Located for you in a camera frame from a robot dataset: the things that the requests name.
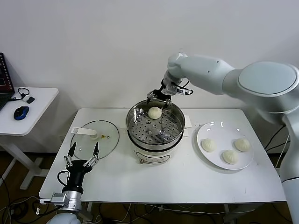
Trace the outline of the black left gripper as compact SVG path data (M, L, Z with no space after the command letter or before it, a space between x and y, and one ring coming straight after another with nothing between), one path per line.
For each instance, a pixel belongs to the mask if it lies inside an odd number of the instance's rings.
M69 171L70 176L67 181L67 185L63 187L62 192L76 191L79 193L83 193L84 190L82 188L82 183L85 174L89 173L91 171L91 167L94 167L100 160L98 142L96 142L96 145L94 147L93 156L88 161L87 160L72 161L75 148L76 148L76 142L73 143L73 145L68 151L68 154L64 156L64 161L66 166L68 167L67 170Z

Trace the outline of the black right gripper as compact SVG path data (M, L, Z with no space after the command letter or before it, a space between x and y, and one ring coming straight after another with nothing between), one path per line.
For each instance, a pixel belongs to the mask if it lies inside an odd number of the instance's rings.
M147 94L147 104L153 99L157 98L159 100L165 100L165 104L162 107L162 110L166 109L168 106L171 106L171 97L177 94L177 86L170 82L165 85L164 81L161 81L161 87L159 89L155 89L150 91Z

